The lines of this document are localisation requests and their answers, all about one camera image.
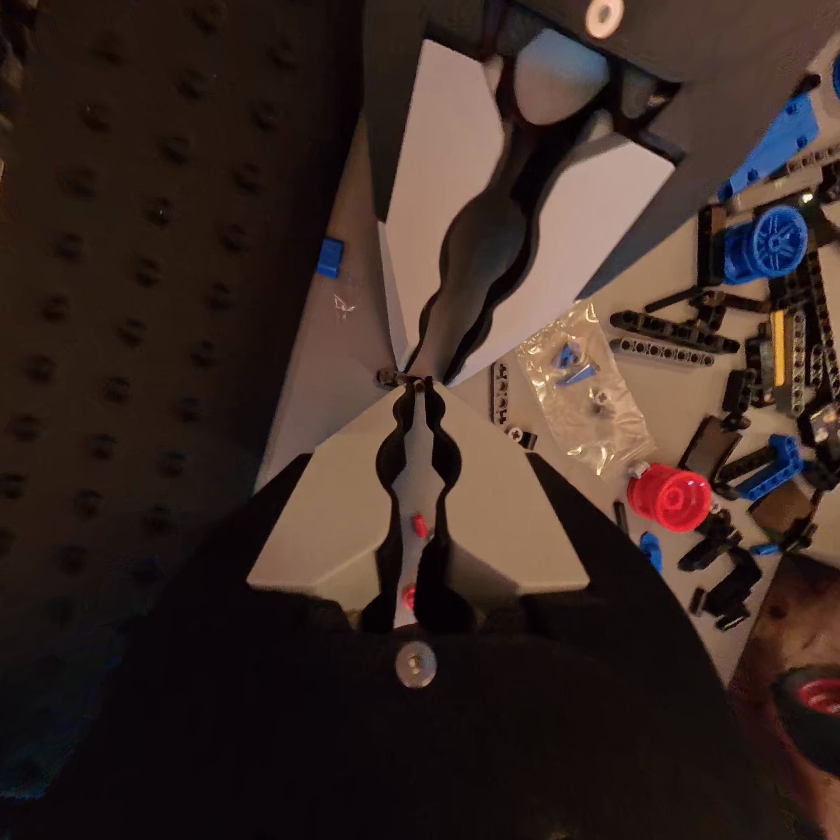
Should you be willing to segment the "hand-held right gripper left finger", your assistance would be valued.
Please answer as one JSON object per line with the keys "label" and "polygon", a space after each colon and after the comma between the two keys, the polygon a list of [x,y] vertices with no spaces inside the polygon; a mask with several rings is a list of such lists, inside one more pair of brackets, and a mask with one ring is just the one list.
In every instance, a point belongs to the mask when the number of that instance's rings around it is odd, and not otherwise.
{"label": "hand-held right gripper left finger", "polygon": [[393,629],[403,569],[394,484],[414,416],[406,384],[314,450],[248,574],[252,589],[336,602],[365,631]]}

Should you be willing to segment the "pile of black beams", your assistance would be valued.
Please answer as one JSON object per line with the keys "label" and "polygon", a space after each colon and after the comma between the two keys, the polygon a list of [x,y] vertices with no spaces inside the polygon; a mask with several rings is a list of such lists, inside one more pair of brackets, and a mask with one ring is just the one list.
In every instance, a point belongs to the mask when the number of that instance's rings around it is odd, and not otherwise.
{"label": "pile of black beams", "polygon": [[[824,86],[824,75],[811,70],[789,100],[807,92],[814,106],[813,96]],[[800,475],[758,502],[730,500],[749,504],[748,513],[767,542],[746,549],[731,513],[713,505],[694,530],[700,541],[678,562],[681,571],[695,572],[723,555],[730,558],[729,573],[710,590],[697,589],[689,607],[695,615],[711,616],[723,633],[750,617],[748,599],[762,578],[758,558],[795,557],[810,549],[820,503],[838,487],[838,332],[820,260],[822,248],[838,245],[838,222],[830,215],[838,210],[838,137],[828,143],[819,135],[773,174],[725,203],[717,196],[699,213],[692,287],[642,311],[610,317],[622,338],[671,343],[715,359],[743,352],[743,366],[728,374],[719,414],[700,422],[678,467],[707,478],[720,499],[712,482],[727,462],[765,446],[772,434],[794,436],[799,445]],[[805,218],[809,236],[803,261],[783,278],[725,285],[724,232],[778,205],[795,207]],[[776,389],[770,327],[775,310],[785,313],[785,383]]]}

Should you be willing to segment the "clear bag of small parts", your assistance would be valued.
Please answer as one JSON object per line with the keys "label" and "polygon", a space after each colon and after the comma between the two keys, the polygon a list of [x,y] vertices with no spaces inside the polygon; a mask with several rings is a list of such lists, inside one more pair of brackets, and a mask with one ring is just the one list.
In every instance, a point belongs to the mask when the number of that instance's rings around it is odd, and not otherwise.
{"label": "clear bag of small parts", "polygon": [[521,343],[516,355],[559,448],[598,476],[655,451],[655,441],[590,302]]}

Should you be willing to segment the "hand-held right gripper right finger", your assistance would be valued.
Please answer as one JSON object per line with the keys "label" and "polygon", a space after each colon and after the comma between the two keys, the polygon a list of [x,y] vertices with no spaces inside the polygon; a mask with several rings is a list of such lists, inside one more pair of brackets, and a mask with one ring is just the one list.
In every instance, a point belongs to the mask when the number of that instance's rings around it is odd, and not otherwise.
{"label": "hand-held right gripper right finger", "polygon": [[443,385],[423,386],[432,468],[443,482],[416,573],[423,630],[473,632],[522,597],[584,590],[590,576],[529,452]]}

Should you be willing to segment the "dark grey straight beam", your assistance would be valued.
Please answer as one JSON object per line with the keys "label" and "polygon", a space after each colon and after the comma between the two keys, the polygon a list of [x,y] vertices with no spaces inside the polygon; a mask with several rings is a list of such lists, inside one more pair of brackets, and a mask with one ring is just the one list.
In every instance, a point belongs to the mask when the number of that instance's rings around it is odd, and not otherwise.
{"label": "dark grey straight beam", "polygon": [[671,343],[652,341],[647,338],[616,338],[612,339],[609,345],[615,355],[633,356],[666,364],[680,364],[699,369],[706,369],[713,366],[716,360],[715,356],[709,353]]}

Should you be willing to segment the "large red wheel rim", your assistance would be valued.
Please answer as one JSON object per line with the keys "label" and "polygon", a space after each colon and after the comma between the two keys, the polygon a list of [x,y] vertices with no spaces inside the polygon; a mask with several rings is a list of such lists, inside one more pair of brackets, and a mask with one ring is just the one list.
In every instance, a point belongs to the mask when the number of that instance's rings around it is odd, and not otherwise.
{"label": "large red wheel rim", "polygon": [[707,478],[661,464],[635,470],[626,487],[633,512],[670,532],[696,530],[711,512],[711,496]]}

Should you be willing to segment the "grey desk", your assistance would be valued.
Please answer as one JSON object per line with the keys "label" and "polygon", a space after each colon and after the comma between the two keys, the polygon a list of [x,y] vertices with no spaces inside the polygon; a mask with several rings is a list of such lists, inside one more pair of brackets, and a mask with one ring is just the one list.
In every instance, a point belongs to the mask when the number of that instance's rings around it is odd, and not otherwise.
{"label": "grey desk", "polygon": [[[364,111],[353,132],[349,154],[336,193],[327,235],[345,244],[339,279],[314,275],[298,334],[291,352],[287,376],[277,405],[274,421],[259,468],[255,489],[261,489],[277,476],[295,457],[312,452],[333,433],[353,421],[384,395],[375,383],[378,369],[393,364],[391,339],[386,325],[385,290],[378,234],[373,214],[371,164]],[[608,316],[619,309],[640,309],[646,302],[667,292],[687,287],[697,262],[697,220],[690,219],[649,251],[636,264],[594,294],[593,306],[607,333]],[[333,293],[348,291],[358,307],[346,322],[338,323]],[[597,476],[586,466],[567,456],[555,443],[539,408],[539,402],[526,381],[515,350],[503,357],[510,366],[512,425],[538,436],[536,452],[561,473],[598,508],[610,513],[620,492],[617,474]],[[715,370],[705,373],[681,372],[676,365],[653,360],[619,359],[617,366],[642,411],[649,432],[656,443],[654,459],[675,463],[687,446],[700,420],[719,404],[729,361],[719,361]],[[490,373],[486,369],[454,389],[463,402],[488,416]],[[434,519],[434,490],[442,481],[431,467],[432,436],[415,421],[408,438],[410,458],[420,459],[407,467],[396,484],[403,516],[410,519],[406,506],[419,508],[430,523]],[[688,606],[699,586],[714,585],[732,564],[721,559],[707,571],[682,573],[676,569],[678,557],[695,540],[671,534],[659,527],[656,531],[666,550],[665,581]],[[731,682],[743,650],[770,588],[778,565],[778,556],[762,560],[762,580],[748,599],[752,616],[740,627],[726,633],[713,626],[709,616],[694,616],[691,621],[725,684]]]}

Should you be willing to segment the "toy truck set box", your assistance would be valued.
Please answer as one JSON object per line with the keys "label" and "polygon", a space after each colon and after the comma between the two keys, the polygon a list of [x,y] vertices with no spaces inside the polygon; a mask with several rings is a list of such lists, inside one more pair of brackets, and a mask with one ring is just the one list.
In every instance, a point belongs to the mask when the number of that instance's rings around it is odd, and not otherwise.
{"label": "toy truck set box", "polygon": [[838,570],[782,561],[730,695],[793,837],[838,839]]}

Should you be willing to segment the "blue angled panel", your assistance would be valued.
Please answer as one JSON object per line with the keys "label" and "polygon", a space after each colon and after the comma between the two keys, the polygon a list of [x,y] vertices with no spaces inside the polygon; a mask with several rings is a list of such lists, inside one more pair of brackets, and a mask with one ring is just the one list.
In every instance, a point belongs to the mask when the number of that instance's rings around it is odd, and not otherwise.
{"label": "blue angled panel", "polygon": [[731,200],[749,186],[779,170],[813,142],[819,132],[809,93],[802,93],[786,102],[745,161],[721,184],[717,193],[718,201],[725,203]]}

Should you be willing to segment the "blue wheel rim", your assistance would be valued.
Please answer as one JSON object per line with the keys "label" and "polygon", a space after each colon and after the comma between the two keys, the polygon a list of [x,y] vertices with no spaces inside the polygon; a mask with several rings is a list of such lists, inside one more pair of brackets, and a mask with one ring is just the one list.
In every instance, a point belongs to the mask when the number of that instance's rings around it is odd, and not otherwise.
{"label": "blue wheel rim", "polygon": [[802,263],[809,229],[798,209],[778,205],[748,223],[728,227],[722,236],[723,278],[729,286],[783,278]]}

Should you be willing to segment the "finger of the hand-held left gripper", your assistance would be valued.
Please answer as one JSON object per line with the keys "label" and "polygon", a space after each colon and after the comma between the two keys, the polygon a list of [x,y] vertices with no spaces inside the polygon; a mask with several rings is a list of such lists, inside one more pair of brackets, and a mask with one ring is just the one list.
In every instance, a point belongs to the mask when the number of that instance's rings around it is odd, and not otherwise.
{"label": "finger of the hand-held left gripper", "polygon": [[675,170],[619,133],[574,148],[542,190],[522,250],[492,283],[443,382],[470,378],[570,310]]}
{"label": "finger of the hand-held left gripper", "polygon": [[421,342],[421,316],[441,286],[450,225],[487,188],[505,144],[483,65],[426,38],[419,54],[392,200],[378,223],[396,366]]}

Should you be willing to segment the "black pin connector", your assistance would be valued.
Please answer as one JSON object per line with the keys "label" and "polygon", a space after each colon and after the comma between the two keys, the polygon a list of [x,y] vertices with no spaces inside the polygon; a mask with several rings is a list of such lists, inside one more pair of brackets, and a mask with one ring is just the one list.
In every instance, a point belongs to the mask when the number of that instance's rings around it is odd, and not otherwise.
{"label": "black pin connector", "polygon": [[416,374],[405,373],[392,367],[382,367],[374,375],[374,381],[381,389],[387,391],[400,391],[405,395],[412,394],[425,396],[428,393],[435,393],[435,385],[432,377],[422,377]]}

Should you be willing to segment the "blue thick angle beam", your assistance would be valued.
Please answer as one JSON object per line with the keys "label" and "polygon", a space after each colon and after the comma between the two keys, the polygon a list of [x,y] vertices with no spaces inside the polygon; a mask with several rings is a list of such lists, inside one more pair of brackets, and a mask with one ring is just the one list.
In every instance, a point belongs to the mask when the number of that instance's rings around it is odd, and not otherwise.
{"label": "blue thick angle beam", "polygon": [[800,475],[804,459],[794,436],[772,434],[765,446],[721,467],[712,482],[717,495],[729,501],[761,501]]}

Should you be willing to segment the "black perforated board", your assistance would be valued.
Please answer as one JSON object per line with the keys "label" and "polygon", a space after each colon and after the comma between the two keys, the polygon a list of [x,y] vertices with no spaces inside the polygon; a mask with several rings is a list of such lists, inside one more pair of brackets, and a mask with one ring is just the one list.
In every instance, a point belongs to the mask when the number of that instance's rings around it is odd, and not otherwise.
{"label": "black perforated board", "polygon": [[2,2],[2,799],[246,500],[361,99],[363,2]]}

